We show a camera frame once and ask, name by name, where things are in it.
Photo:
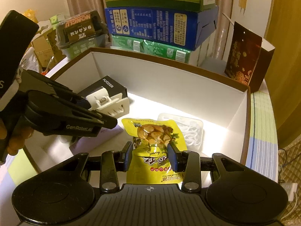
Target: black device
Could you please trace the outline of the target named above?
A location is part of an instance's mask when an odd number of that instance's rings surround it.
[[[44,135],[96,137],[101,127],[117,125],[111,116],[89,111],[89,102],[71,89],[19,63],[39,26],[16,11],[0,25],[0,118],[7,137],[0,140],[0,165],[5,163],[8,141],[18,126],[30,126]]]
[[[276,182],[222,154],[200,157],[168,144],[175,171],[184,171],[178,184],[125,184],[118,171],[127,171],[133,144],[99,157],[80,153],[21,183],[12,204],[29,225],[282,225],[279,218],[287,194]],[[89,184],[99,170],[99,188]],[[212,184],[201,188],[201,170]]]

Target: yellow snack bag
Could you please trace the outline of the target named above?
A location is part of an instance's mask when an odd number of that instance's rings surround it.
[[[183,181],[184,173],[172,171],[166,153],[170,142],[180,151],[187,150],[183,134],[175,121],[124,118],[122,123],[126,132],[139,141],[133,150],[127,183],[165,184]]]

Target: open cardboard box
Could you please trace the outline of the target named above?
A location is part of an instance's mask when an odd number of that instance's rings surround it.
[[[91,48],[51,73],[52,79],[76,93],[109,75],[129,93],[130,113],[118,119],[121,127],[122,118],[156,120],[163,112],[200,119],[204,123],[201,152],[209,157],[223,153],[246,162],[250,91],[235,80],[173,60],[106,48]],[[131,140],[123,131],[92,150],[90,156],[122,149]],[[26,148],[38,171],[72,156],[68,144],[61,143],[58,136],[45,137],[39,132],[27,140]],[[119,182],[125,182],[125,175]]]

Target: yellow curtain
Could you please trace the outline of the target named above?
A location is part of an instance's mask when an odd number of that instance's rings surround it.
[[[266,39],[276,50],[265,80],[279,147],[301,134],[301,0],[274,0]]]

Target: stack of boxes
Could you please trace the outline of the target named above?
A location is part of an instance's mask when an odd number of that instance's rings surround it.
[[[215,0],[105,0],[112,48],[197,65],[217,26]]]

